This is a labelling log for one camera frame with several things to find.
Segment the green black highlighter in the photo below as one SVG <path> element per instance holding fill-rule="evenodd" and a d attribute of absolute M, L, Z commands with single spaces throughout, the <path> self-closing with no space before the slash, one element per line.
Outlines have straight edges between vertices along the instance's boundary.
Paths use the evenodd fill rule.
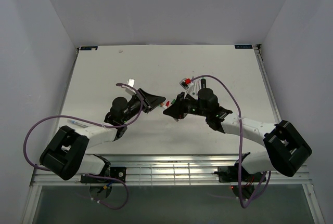
<path fill-rule="evenodd" d="M 202 78 L 200 80 L 200 84 L 201 84 L 201 89 L 205 89 L 207 87 L 206 79 Z"/>

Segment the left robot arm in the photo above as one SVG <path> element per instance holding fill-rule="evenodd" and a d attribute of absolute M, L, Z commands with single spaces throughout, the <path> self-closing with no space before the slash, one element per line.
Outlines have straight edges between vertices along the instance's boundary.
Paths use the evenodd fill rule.
<path fill-rule="evenodd" d="M 141 88 L 132 94 L 130 100 L 116 97 L 104 120 L 111 125 L 110 128 L 61 126 L 40 156 L 41 165 L 63 180 L 69 180 L 76 174 L 92 174 L 99 182 L 107 181 L 110 162 L 100 155 L 86 154 L 86 150 L 120 139 L 127 131 L 126 123 L 130 119 L 141 112 L 149 113 L 165 100 L 165 97 L 149 94 Z"/>

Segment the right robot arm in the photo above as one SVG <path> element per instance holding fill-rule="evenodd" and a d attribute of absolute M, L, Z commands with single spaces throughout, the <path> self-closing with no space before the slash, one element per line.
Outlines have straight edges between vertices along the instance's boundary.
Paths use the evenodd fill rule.
<path fill-rule="evenodd" d="M 237 135 L 265 147 L 263 152 L 241 154 L 235 169 L 229 172 L 241 181 L 272 170 L 292 177 L 312 154 L 310 146 L 289 121 L 274 124 L 241 118 L 220 106 L 217 96 L 208 88 L 201 89 L 197 98 L 178 94 L 175 102 L 163 113 L 176 120 L 189 114 L 202 116 L 214 131 Z"/>

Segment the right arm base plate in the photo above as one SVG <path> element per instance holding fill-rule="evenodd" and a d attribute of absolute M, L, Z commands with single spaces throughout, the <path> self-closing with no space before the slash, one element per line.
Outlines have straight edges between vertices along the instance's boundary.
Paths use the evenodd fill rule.
<path fill-rule="evenodd" d="M 219 182 L 237 182 L 238 181 L 238 165 L 233 166 L 219 166 L 217 171 L 214 172 L 219 178 Z M 263 174 L 257 172 L 249 174 L 243 167 L 241 168 L 241 182 L 259 182 Z"/>

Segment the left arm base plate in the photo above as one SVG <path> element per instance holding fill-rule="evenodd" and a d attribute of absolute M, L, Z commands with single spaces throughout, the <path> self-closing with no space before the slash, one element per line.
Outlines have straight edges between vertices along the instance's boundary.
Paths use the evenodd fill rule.
<path fill-rule="evenodd" d="M 126 167 L 108 167 L 102 170 L 102 172 L 97 175 L 100 177 L 112 177 L 119 179 L 123 182 L 126 181 Z M 84 175 L 81 176 L 80 178 L 80 183 L 110 183 L 110 180 L 106 179 L 97 179 L 97 178 L 92 178 L 92 177 L 86 177 Z"/>

